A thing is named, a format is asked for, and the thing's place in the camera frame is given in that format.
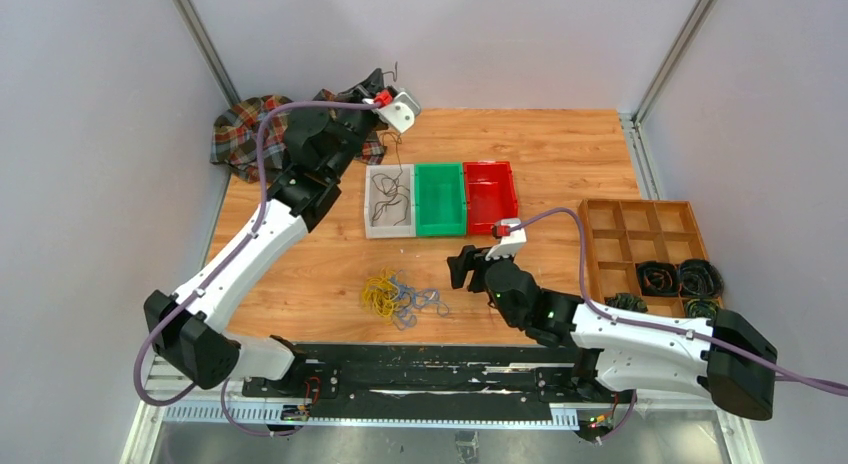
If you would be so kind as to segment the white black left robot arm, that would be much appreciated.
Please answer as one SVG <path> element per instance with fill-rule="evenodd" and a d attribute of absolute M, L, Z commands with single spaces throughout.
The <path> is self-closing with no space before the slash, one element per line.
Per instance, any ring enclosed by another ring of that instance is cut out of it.
<path fill-rule="evenodd" d="M 384 130 L 407 130 L 419 111 L 375 69 L 339 93 L 322 91 L 308 101 L 251 98 L 223 113 L 215 123 L 212 160 L 256 183 L 258 206 L 186 283 L 149 295 L 143 306 L 149 334 L 141 352 L 164 359 L 189 390 L 261 378 L 283 397 L 298 395 L 307 373 L 297 348 L 278 336 L 231 334 L 229 322 L 269 268 L 327 216 L 340 197 L 343 174 L 363 148 Z"/>

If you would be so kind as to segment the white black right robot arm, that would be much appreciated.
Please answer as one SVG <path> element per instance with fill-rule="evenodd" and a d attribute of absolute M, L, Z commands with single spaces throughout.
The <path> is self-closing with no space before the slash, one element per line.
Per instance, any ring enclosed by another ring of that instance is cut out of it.
<path fill-rule="evenodd" d="M 451 285 L 484 293 L 506 324 L 550 348 L 576 348 L 571 384 L 582 399 L 661 391 L 708 398 L 742 418 L 773 416 L 777 350 L 741 314 L 672 318 L 603 305 L 539 286 L 510 258 L 464 246 L 446 260 Z"/>

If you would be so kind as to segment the red plastic bin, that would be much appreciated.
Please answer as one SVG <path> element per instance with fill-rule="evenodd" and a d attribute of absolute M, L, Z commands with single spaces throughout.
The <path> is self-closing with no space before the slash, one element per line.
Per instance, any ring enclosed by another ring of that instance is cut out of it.
<path fill-rule="evenodd" d="M 468 235 L 490 235 L 497 221 L 518 217 L 519 204 L 508 161 L 467 161 L 462 166 Z"/>

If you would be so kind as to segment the green plastic bin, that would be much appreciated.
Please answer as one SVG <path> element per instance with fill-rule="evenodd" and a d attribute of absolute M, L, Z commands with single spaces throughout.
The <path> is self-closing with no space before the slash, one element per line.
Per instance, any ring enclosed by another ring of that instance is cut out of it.
<path fill-rule="evenodd" d="M 466 192 L 460 162 L 415 165 L 415 227 L 423 237 L 464 236 Z"/>

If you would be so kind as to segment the white plastic bin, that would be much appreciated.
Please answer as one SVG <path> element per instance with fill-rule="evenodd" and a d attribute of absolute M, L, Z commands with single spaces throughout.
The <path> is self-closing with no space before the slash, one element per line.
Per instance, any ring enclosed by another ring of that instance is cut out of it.
<path fill-rule="evenodd" d="M 366 167 L 363 215 L 367 239 L 417 235 L 414 168 L 413 164 Z"/>

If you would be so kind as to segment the plaid flannel cloth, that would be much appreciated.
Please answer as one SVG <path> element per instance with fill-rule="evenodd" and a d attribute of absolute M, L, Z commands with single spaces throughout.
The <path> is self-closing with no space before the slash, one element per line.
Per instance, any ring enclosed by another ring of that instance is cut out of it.
<path fill-rule="evenodd" d="M 336 102 L 336 94 L 326 89 L 309 101 L 276 94 L 243 100 L 215 119 L 210 163 L 247 183 L 257 183 L 261 175 L 275 179 L 291 168 L 338 180 L 377 139 L 360 146 L 336 121 L 336 111 L 376 113 L 381 92 L 363 104 Z"/>

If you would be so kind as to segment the wooden compartment tray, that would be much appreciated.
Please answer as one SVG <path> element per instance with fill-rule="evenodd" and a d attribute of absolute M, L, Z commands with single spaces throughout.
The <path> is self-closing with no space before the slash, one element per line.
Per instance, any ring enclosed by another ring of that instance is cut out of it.
<path fill-rule="evenodd" d="M 713 318 L 724 280 L 685 201 L 585 199 L 591 297 L 665 317 Z"/>

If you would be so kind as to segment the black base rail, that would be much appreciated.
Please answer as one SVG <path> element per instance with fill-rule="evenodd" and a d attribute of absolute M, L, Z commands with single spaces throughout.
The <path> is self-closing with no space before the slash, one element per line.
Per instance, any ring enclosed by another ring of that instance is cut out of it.
<path fill-rule="evenodd" d="M 594 353 L 541 346 L 299 342 L 279 383 L 256 376 L 166 405 L 183 422 L 267 426 L 589 431 L 592 412 L 714 410 L 704 395 L 604 390 Z"/>

